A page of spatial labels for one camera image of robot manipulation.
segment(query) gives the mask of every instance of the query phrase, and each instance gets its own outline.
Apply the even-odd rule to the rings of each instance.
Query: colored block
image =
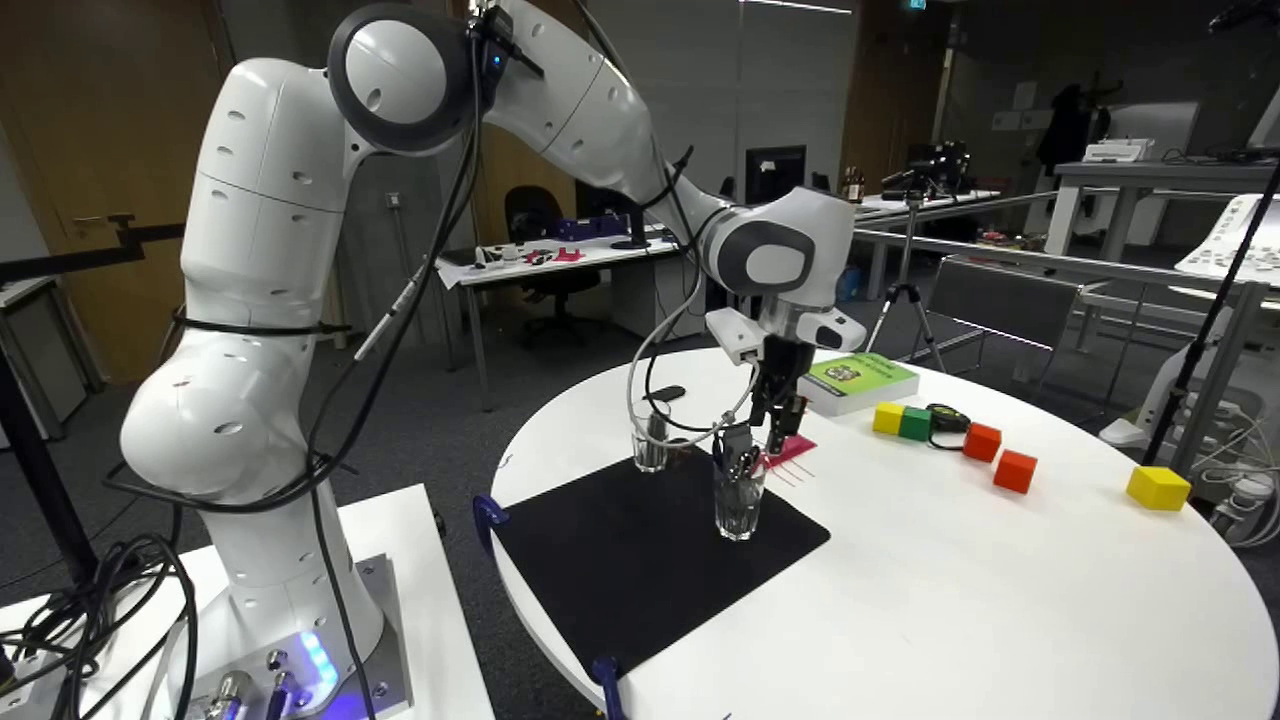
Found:
[[[896,438],[906,429],[906,403],[877,403],[871,432]]]
[[[963,455],[968,459],[994,466],[1001,444],[1005,444],[1005,438],[994,423],[968,423],[968,432],[963,432]]]
[[[902,429],[906,442],[934,442],[934,412],[929,408],[906,408],[906,429]]]
[[[1193,485],[1159,466],[1146,466],[1128,478],[1128,498],[1156,511],[1182,511],[1193,498]]]
[[[1029,498],[1031,478],[1035,478],[1035,455],[1005,453],[994,485]]]

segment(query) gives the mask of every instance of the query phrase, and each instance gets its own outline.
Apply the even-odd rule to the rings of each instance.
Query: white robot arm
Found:
[[[473,32],[411,10],[362,10],[342,25],[324,73],[238,63],[201,146],[180,254],[188,334],[144,382],[121,432],[125,459],[152,488],[203,510],[229,570],[229,595],[201,632],[196,695],[218,695],[229,678],[270,693],[280,663],[266,657],[290,657],[295,711],[311,717],[384,632],[327,485],[311,485],[327,555],[317,551],[310,498],[280,493],[310,478],[295,408],[362,161],[437,151],[475,105],[564,173],[649,205],[728,293],[768,302],[765,375],[768,357],[775,373],[759,383],[759,412],[794,408],[812,343],[863,340],[859,326],[833,314],[853,209],[818,191],[749,214],[703,196],[656,151],[636,89],[529,0],[480,5]]]

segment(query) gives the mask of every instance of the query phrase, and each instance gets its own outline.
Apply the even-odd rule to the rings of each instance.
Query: round white table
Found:
[[[749,383],[719,352],[675,352],[681,421]],[[768,488],[833,542],[622,682],[634,720],[1269,720],[1275,638],[1230,545],[1188,510],[1123,498],[1134,459],[994,390],[926,373],[916,403],[957,403],[1042,455],[1029,498],[959,453],[809,412],[809,455]],[[546,403],[491,498],[521,505],[634,453],[624,368]],[[573,690],[603,693],[498,547],[521,626]]]

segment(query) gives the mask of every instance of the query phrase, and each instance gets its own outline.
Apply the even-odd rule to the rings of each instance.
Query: box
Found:
[[[802,398],[820,416],[843,416],[858,408],[871,408],[884,399],[916,398],[922,375],[906,365],[877,357],[877,352],[853,352],[838,359],[820,359],[802,375]]]

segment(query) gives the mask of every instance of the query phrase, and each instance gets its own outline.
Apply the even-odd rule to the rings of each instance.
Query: green block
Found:
[[[909,408],[902,438],[929,444],[934,442],[934,412],[929,408]]]

